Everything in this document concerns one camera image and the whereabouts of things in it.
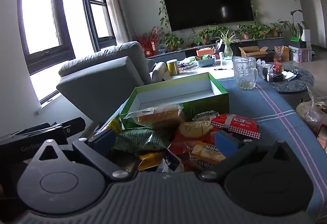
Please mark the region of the orange biscuit pack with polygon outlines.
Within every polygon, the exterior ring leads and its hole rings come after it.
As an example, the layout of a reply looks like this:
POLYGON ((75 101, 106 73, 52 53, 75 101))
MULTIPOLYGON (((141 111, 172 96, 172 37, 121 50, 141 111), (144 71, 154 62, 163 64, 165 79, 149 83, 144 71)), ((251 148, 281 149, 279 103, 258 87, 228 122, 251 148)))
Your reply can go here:
POLYGON ((190 164, 199 169, 208 169, 225 159, 226 157, 215 145, 202 141, 197 141, 193 150, 189 152, 190 164))

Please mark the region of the green snack bag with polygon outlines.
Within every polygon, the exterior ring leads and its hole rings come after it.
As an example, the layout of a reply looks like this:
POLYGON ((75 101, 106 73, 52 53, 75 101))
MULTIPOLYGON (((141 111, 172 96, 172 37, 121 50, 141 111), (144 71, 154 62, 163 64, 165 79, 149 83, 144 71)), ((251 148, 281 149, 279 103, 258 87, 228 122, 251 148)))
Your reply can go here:
POLYGON ((114 149, 129 153, 159 151, 167 148, 174 139, 170 130, 149 128, 125 129, 116 137, 114 149))

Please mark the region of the red checkered snack pack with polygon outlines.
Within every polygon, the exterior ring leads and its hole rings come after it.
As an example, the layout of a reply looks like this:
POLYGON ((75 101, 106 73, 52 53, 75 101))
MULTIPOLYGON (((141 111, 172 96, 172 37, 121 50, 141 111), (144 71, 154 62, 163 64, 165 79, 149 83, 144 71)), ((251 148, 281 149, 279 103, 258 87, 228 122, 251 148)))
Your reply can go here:
POLYGON ((255 139, 259 139, 261 137, 256 121, 236 114, 220 114, 211 119, 211 125, 221 129, 228 129, 232 133, 237 133, 255 139))

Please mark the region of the red cracker bag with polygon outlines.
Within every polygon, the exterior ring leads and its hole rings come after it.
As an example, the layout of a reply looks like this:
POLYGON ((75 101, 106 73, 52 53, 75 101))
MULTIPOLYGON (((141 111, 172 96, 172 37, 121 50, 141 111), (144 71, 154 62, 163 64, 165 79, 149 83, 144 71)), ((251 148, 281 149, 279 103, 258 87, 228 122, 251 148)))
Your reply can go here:
POLYGON ((216 131, 218 128, 211 125, 210 121, 181 123, 168 150, 183 162, 189 161, 189 154, 198 141, 211 145, 215 144, 213 133, 216 131))

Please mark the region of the yellow small snack packet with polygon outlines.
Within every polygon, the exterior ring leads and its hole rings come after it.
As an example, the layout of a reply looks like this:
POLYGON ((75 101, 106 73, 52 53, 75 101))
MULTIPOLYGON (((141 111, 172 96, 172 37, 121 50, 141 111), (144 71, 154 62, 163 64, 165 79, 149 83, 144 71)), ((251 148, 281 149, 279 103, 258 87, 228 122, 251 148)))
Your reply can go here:
POLYGON ((164 158, 163 152, 156 152, 156 153, 148 153, 145 155, 140 155, 140 164, 138 166, 139 171, 143 171, 146 169, 153 168, 155 166, 159 166, 164 158))

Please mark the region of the brown round pastry packet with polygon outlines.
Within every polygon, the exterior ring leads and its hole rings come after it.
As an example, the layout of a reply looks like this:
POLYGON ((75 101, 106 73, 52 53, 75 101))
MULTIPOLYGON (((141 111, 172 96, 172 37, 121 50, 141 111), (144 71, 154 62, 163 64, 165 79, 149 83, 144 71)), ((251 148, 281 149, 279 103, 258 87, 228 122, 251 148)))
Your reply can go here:
POLYGON ((214 119, 218 115, 219 113, 217 111, 206 111, 195 115, 192 121, 193 122, 210 121, 211 119, 214 119))

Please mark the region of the blue striped tablecloth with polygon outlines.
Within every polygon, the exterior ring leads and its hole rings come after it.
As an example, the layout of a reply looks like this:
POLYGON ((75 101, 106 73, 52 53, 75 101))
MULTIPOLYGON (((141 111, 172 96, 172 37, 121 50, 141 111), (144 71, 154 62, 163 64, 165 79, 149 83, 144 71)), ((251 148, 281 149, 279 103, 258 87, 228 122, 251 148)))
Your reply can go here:
POLYGON ((218 82, 228 92, 230 112, 257 122, 261 145, 273 145, 277 140, 287 142, 313 182, 307 211, 316 220, 326 217, 326 152, 313 132, 266 81, 259 79, 255 89, 249 91, 238 89, 234 77, 218 82))

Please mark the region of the green cardboard box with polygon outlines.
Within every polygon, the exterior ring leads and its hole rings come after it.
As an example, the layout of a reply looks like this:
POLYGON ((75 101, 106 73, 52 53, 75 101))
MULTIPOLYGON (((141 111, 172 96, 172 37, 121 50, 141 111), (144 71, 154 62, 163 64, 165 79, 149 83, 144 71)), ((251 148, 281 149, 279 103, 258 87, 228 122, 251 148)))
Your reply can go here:
POLYGON ((222 84, 210 73, 200 73, 135 88, 105 125, 117 119, 124 128, 134 128, 136 124, 124 120, 128 113, 169 104, 182 104, 187 121, 206 111, 230 112, 229 95, 222 84))

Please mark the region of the glass pitcher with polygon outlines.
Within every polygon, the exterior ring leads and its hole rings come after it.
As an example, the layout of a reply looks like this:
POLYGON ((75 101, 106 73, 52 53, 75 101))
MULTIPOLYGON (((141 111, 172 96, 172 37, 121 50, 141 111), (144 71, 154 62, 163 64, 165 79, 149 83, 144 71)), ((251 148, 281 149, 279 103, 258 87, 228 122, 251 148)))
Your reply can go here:
POLYGON ((240 90, 253 90, 258 77, 256 59, 254 57, 233 57, 233 70, 236 85, 240 90))

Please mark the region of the white round table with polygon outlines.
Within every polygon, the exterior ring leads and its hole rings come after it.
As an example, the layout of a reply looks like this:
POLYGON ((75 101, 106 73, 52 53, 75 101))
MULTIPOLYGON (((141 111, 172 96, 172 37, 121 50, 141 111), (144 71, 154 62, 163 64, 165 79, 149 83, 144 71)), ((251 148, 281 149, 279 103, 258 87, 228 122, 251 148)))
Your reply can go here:
POLYGON ((188 71, 181 71, 176 76, 171 76, 169 71, 166 71, 163 74, 163 80, 168 81, 172 79, 198 75, 201 73, 210 73, 215 79, 225 79, 225 78, 232 78, 234 77, 234 68, 233 68, 233 61, 236 60, 238 56, 234 56, 232 59, 229 60, 215 60, 215 63, 211 66, 207 67, 196 67, 188 71))

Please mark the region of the light blue tray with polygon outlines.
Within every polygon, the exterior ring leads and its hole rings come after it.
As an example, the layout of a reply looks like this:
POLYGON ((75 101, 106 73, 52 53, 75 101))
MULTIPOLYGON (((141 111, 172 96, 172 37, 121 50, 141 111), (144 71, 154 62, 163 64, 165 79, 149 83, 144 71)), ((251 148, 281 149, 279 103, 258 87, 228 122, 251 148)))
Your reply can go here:
POLYGON ((197 61, 197 65, 199 67, 209 67, 209 66, 214 65, 214 63, 215 63, 215 58, 214 57, 212 57, 212 58, 206 58, 204 60, 197 61))

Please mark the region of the bread loaf in bag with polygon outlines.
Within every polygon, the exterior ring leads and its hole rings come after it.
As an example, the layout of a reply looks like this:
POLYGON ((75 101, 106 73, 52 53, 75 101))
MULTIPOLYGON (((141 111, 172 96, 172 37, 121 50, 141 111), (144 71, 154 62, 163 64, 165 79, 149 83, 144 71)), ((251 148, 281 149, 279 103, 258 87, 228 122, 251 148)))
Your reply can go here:
POLYGON ((318 135, 318 131, 323 124, 326 124, 326 96, 308 88, 310 100, 301 102, 296 107, 296 112, 311 131, 318 135))

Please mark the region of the dark round side table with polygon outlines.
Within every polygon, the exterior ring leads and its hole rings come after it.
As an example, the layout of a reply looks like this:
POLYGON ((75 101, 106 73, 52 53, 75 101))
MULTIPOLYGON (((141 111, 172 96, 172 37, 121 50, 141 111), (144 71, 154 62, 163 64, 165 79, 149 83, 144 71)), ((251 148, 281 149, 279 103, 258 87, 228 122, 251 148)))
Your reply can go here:
POLYGON ((293 108, 310 100, 307 85, 314 85, 314 76, 306 69, 299 66, 282 63, 285 71, 295 72, 297 75, 292 80, 270 82, 269 84, 288 102, 293 108))

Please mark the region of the open cardboard box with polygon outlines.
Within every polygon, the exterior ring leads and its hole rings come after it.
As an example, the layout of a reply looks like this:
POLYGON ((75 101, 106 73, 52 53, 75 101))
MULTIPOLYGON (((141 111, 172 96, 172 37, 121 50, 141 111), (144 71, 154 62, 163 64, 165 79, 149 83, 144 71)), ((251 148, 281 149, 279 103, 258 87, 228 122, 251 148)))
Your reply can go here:
POLYGON ((258 46, 240 47, 242 57, 264 58, 268 54, 267 50, 266 46, 261 48, 258 46))

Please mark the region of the red flower arrangement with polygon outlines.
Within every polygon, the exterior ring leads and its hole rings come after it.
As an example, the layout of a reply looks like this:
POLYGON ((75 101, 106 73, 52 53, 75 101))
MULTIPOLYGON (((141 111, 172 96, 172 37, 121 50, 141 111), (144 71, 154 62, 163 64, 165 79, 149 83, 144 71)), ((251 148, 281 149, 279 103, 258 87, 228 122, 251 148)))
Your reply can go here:
POLYGON ((135 36, 135 40, 142 46, 145 56, 152 57, 159 53, 160 40, 163 35, 163 28, 154 26, 148 33, 135 36))

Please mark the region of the spider plant in vase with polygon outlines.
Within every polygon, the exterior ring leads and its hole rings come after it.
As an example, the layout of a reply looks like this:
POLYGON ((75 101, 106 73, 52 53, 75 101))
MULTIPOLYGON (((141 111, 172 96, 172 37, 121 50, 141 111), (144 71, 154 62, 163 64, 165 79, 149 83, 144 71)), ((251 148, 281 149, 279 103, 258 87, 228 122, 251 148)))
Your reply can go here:
POLYGON ((222 43, 218 43, 217 53, 221 52, 221 45, 224 44, 224 50, 222 51, 224 54, 224 58, 226 58, 227 60, 230 60, 233 57, 233 51, 232 51, 231 44, 235 43, 237 41, 236 33, 234 31, 230 32, 229 29, 227 31, 219 29, 218 32, 220 35, 220 41, 222 43))

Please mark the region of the clear storage bin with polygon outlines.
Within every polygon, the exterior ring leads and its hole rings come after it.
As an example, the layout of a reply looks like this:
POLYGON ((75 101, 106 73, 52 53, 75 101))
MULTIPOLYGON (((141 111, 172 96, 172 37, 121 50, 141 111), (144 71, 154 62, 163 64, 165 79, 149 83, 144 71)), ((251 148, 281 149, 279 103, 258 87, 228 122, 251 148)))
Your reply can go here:
POLYGON ((296 63, 311 62, 312 49, 289 46, 289 60, 296 63))

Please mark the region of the dark framed window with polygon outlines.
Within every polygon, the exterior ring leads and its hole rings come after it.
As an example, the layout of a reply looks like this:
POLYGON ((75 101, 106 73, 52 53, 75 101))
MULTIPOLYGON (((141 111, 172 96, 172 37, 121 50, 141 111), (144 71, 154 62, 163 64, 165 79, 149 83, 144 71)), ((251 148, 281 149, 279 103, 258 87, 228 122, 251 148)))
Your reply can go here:
MULTIPOLYGON (((116 44, 108 0, 81 0, 87 34, 94 51, 116 44)), ((28 72, 76 58, 64 0, 17 0, 20 39, 28 72)))

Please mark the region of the tall potted plant white pot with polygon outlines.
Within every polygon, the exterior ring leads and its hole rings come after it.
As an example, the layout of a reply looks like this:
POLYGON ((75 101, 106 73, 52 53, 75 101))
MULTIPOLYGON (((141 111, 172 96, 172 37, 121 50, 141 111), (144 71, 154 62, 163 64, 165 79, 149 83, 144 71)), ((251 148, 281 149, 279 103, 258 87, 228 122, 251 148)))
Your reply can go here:
POLYGON ((308 30, 308 25, 304 20, 298 23, 294 21, 294 16, 297 12, 302 13, 303 11, 301 9, 293 10, 290 12, 292 21, 280 20, 279 23, 282 25, 282 30, 290 31, 291 41, 304 42, 302 36, 304 30, 308 30))

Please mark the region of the wall mounted black television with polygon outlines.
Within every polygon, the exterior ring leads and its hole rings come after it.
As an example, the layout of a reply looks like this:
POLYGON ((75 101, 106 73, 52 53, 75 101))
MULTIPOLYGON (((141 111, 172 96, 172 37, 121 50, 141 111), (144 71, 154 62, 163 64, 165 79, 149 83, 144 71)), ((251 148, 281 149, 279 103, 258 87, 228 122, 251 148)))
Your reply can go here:
POLYGON ((251 0, 163 0, 172 31, 254 20, 251 0))

